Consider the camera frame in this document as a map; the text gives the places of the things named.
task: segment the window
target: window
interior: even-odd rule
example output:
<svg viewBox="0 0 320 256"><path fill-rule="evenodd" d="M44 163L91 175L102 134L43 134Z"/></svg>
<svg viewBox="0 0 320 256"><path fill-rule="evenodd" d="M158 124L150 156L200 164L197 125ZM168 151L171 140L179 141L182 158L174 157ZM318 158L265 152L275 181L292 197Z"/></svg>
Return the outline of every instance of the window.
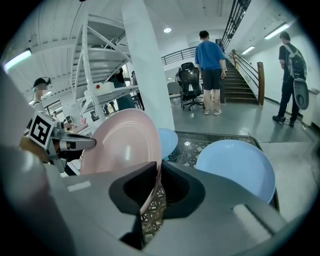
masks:
<svg viewBox="0 0 320 256"><path fill-rule="evenodd" d="M62 110L62 105L60 100L48 105L45 107L46 113L49 114L50 116L54 116L54 111L56 113L56 118L58 119L58 121L63 122L66 117L64 115L64 112Z"/></svg>
<svg viewBox="0 0 320 256"><path fill-rule="evenodd" d="M128 68L127 68L127 64L122 66L123 69L123 78L130 78L129 72L128 72Z"/></svg>

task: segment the black shorts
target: black shorts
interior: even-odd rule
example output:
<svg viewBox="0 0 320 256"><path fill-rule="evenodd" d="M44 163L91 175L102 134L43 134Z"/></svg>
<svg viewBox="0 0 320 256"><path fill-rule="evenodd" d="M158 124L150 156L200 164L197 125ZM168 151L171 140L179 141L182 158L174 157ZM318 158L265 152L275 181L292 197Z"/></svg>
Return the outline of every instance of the black shorts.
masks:
<svg viewBox="0 0 320 256"><path fill-rule="evenodd" d="M221 69L209 69L202 71L203 89L211 91L221 88Z"/></svg>

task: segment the white sneakers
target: white sneakers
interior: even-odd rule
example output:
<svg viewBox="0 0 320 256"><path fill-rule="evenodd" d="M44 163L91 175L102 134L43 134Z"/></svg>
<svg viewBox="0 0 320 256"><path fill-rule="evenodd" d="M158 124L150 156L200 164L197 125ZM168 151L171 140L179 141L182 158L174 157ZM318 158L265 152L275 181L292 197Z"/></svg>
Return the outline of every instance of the white sneakers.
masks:
<svg viewBox="0 0 320 256"><path fill-rule="evenodd" d="M215 110L215 111L213 112L213 114L214 114L215 116L220 115L221 113L222 113L222 111L221 111L220 108L219 108L219 110Z"/></svg>
<svg viewBox="0 0 320 256"><path fill-rule="evenodd" d="M209 109L208 110L204 110L204 114L205 115L209 115ZM222 113L222 111L221 111L221 109L219 108L219 110L215 110L215 111L213 111L213 114L215 115L215 116L217 116L217 115L220 115Z"/></svg>

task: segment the black office chair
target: black office chair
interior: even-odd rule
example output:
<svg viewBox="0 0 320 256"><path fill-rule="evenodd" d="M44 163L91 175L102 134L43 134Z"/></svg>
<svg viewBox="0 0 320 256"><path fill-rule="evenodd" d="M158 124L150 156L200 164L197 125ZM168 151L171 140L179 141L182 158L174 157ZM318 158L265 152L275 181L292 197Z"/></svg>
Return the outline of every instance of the black office chair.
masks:
<svg viewBox="0 0 320 256"><path fill-rule="evenodd" d="M183 110L185 110L185 106L187 105L189 105L189 111L194 105L202 106L203 109L205 108L202 102L195 102L195 99L203 93L199 85L199 74L199 69L192 62L181 65L181 71L179 71L178 76L182 83L182 100L190 101L182 105Z"/></svg>

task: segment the black sneakers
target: black sneakers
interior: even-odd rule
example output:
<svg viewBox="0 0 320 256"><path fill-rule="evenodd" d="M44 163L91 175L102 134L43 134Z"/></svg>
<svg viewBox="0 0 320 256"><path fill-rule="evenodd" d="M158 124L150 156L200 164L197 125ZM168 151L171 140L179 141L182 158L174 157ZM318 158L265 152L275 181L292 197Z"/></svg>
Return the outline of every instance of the black sneakers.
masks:
<svg viewBox="0 0 320 256"><path fill-rule="evenodd" d="M278 116L278 115L274 115L274 116L272 117L272 119L273 119L274 121L279 122L279 123L284 123L284 122L286 121L286 118L285 118L285 117L281 117L281 116Z"/></svg>

